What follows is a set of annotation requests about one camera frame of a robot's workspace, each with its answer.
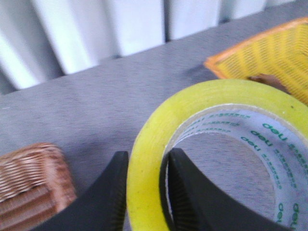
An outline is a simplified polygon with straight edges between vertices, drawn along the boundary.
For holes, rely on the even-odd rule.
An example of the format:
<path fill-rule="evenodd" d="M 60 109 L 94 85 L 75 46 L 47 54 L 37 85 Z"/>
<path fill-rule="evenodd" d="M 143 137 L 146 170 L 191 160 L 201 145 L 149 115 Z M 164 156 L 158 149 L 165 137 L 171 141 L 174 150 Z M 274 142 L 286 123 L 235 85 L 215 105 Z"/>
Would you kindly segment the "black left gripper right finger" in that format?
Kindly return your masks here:
<path fill-rule="evenodd" d="M 181 148 L 173 148 L 163 157 L 159 193 L 171 231 L 289 230 L 227 195 Z"/>

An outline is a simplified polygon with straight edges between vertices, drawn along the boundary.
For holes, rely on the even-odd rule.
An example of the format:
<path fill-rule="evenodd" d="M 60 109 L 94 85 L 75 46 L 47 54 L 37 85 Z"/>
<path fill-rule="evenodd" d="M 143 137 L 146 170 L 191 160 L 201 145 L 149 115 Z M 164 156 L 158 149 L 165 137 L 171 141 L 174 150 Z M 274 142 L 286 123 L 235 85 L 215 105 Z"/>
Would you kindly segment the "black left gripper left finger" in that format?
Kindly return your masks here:
<path fill-rule="evenodd" d="M 126 212 L 128 152 L 116 152 L 96 181 L 34 231 L 121 231 Z"/>

